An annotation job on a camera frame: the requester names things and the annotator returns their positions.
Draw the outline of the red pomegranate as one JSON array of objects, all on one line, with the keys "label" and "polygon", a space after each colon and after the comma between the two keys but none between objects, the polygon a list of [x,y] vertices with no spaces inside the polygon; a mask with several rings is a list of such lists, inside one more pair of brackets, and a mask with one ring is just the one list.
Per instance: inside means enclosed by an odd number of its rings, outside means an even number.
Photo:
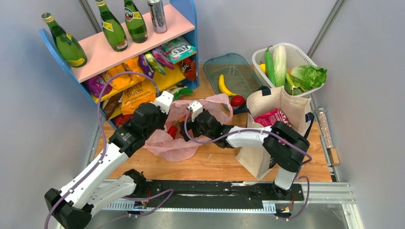
[{"label": "red pomegranate", "polygon": [[245,102],[245,98],[240,95],[235,95],[231,98],[230,104],[232,107],[239,107]]}]

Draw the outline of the long green chili pepper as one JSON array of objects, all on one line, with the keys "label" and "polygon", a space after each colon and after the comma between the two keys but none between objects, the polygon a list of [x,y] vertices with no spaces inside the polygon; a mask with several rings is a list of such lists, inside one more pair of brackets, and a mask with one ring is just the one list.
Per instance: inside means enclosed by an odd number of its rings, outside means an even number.
[{"label": "long green chili pepper", "polygon": [[272,55],[270,52],[270,48],[272,45],[268,46],[268,48],[265,51],[265,64],[266,64],[266,71],[267,71],[267,76],[270,80],[270,82],[276,86],[276,80],[275,80],[275,74],[274,74],[274,66],[273,66],[273,61],[272,61]]}]

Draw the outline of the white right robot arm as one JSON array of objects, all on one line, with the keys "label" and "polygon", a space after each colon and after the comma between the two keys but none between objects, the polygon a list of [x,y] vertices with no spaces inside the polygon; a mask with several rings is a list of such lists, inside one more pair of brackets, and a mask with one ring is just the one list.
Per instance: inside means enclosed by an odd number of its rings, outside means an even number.
[{"label": "white right robot arm", "polygon": [[205,136],[209,138],[208,143],[220,148],[254,147],[265,150],[279,166],[272,187],[278,199],[285,199],[291,194],[291,185],[301,167],[312,160],[307,153],[309,141],[281,121],[267,127],[243,128],[223,125],[207,110],[195,117],[189,117],[191,113],[189,110],[180,123],[185,141],[201,144],[197,137]]}]

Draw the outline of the cream canvas tote bag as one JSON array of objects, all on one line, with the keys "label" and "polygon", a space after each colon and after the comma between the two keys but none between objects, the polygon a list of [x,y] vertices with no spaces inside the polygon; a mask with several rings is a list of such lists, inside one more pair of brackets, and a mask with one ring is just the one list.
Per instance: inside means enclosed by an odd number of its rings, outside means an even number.
[{"label": "cream canvas tote bag", "polygon": [[262,180],[279,164],[297,173],[309,148],[307,137],[314,122],[311,99],[289,95],[285,89],[260,87],[233,113],[247,114],[247,128],[271,128],[274,136],[259,146],[244,146],[236,160],[257,180]]}]

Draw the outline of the green lettuce leaf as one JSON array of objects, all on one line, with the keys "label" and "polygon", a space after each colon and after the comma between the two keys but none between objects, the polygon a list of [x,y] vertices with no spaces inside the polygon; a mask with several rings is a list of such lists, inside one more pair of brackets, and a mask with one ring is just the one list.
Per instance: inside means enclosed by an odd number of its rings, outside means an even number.
[{"label": "green lettuce leaf", "polygon": [[290,74],[305,90],[321,87],[327,78],[327,69],[314,65],[294,67]]}]

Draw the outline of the yellow banana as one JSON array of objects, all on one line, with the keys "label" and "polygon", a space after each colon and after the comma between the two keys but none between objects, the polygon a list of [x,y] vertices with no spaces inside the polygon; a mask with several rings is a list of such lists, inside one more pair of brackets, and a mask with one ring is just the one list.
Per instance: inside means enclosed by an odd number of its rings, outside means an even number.
[{"label": "yellow banana", "polygon": [[224,75],[221,74],[218,79],[218,86],[221,93],[226,94],[227,96],[236,96],[235,93],[231,92],[225,85],[225,78]]}]

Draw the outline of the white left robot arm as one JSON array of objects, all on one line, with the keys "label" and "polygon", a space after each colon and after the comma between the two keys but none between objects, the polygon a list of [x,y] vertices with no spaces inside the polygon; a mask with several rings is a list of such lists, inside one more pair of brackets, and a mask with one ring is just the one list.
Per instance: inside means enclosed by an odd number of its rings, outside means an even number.
[{"label": "white left robot arm", "polygon": [[99,188],[105,178],[145,145],[157,129],[163,129],[170,102],[143,103],[133,117],[110,137],[106,148],[74,180],[61,189],[45,193],[49,213],[44,227],[54,217],[66,229],[83,229],[93,216],[125,196],[141,197],[146,192],[146,178],[131,169],[115,182]]}]

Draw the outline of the pink plastic grocery bag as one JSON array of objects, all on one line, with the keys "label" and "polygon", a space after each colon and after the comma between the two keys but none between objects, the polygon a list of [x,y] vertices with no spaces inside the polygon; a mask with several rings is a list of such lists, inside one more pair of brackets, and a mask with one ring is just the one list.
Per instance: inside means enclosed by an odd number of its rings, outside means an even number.
[{"label": "pink plastic grocery bag", "polygon": [[[198,100],[205,110],[208,110],[221,124],[229,123],[233,118],[233,112],[225,113],[222,106],[231,108],[229,97],[225,94],[217,94],[205,99]],[[164,130],[156,130],[146,141],[144,148],[153,154],[170,162],[178,162],[192,157],[200,144],[193,141],[185,141],[180,133],[173,138],[168,129],[179,122],[187,114],[187,107],[191,100],[176,100],[171,104],[171,109]]]}]

